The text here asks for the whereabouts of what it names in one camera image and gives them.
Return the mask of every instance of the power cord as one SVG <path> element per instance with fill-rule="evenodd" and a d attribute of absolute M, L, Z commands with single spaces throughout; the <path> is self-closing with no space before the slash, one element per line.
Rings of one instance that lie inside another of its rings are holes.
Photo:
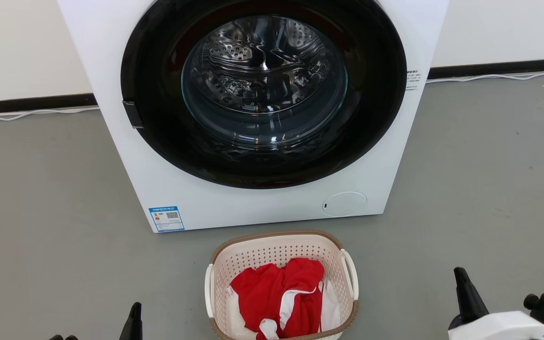
<path fill-rule="evenodd" d="M 503 79 L 511 79 L 511 80 L 529 80 L 536 77 L 544 76 L 543 73 L 537 73 L 535 75 L 522 75 L 522 76 L 508 76 L 508 75 L 483 75 L 483 76 L 477 76 L 477 77 L 466 77 L 466 78 L 445 78 L 445 79 L 433 79 L 428 80 L 425 82 L 426 84 L 435 84 L 435 83 L 444 83 L 444 82 L 471 82 L 473 80 L 478 79 L 496 79 L 496 78 L 503 78 Z M 13 116 L 11 118 L 3 118 L 3 116 L 10 116 L 9 113 L 3 113 L 0 114 L 0 120 L 3 122 L 11 122 L 16 119 L 24 118 L 26 116 L 29 116 L 31 114 L 47 114 L 47 113 L 80 113 L 80 112 L 86 112 L 86 111 L 94 111 L 99 110 L 98 106 L 91 106 L 89 108 L 80 108 L 80 109 L 69 109 L 69 110 L 32 110 L 29 112 L 24 112 L 21 114 L 18 114 L 17 116 Z"/>

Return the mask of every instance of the front-loading washing machine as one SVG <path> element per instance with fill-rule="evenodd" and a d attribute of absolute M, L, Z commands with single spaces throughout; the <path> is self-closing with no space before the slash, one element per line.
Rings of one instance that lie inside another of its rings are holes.
<path fill-rule="evenodd" d="M 154 232 L 382 213 L 449 0 L 58 0 Z"/>

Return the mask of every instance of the basket handle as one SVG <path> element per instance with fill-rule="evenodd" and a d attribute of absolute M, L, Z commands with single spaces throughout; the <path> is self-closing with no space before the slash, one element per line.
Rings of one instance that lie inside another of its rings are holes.
<path fill-rule="evenodd" d="M 205 272 L 205 307 L 207 308 L 207 316 L 213 318 L 213 303 L 211 300 L 211 284 L 213 276 L 213 264 L 209 264 Z"/>
<path fill-rule="evenodd" d="M 345 249 L 341 250 L 341 254 L 345 259 L 345 261 L 341 261 L 341 263 L 343 264 L 343 269 L 346 271 L 346 278 L 348 279 L 350 293 L 352 293 L 354 300 L 357 300 L 360 293 L 358 289 L 358 274 L 356 273 L 356 266 L 354 265 L 354 261 L 352 261 L 352 257 L 349 256 Z"/>

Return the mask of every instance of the wall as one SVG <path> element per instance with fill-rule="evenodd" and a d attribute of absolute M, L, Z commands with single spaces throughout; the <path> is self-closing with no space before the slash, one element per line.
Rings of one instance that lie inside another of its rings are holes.
<path fill-rule="evenodd" d="M 544 59 L 544 0 L 452 0 L 434 67 Z M 0 0 L 0 101 L 91 92 L 55 0 Z"/>

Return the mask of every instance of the black baseboard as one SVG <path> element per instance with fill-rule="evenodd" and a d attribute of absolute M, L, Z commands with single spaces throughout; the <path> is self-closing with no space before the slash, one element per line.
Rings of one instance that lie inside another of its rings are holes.
<path fill-rule="evenodd" d="M 509 73 L 528 73 L 542 71 L 544 71 L 544 60 L 502 62 L 498 64 L 434 67 L 430 69 L 427 79 L 470 77 L 482 75 L 506 75 Z M 95 101 L 93 93 L 57 95 L 54 97 L 24 98 L 11 99 L 9 101 L 0 101 L 0 113 L 94 105 L 98 104 Z"/>
<path fill-rule="evenodd" d="M 54 97 L 23 98 L 0 101 L 0 113 L 95 105 L 98 105 L 98 103 L 95 101 L 93 93 L 56 95 Z"/>
<path fill-rule="evenodd" d="M 501 62 L 498 64 L 434 67 L 427 79 L 508 75 L 509 73 L 544 72 L 544 60 Z"/>

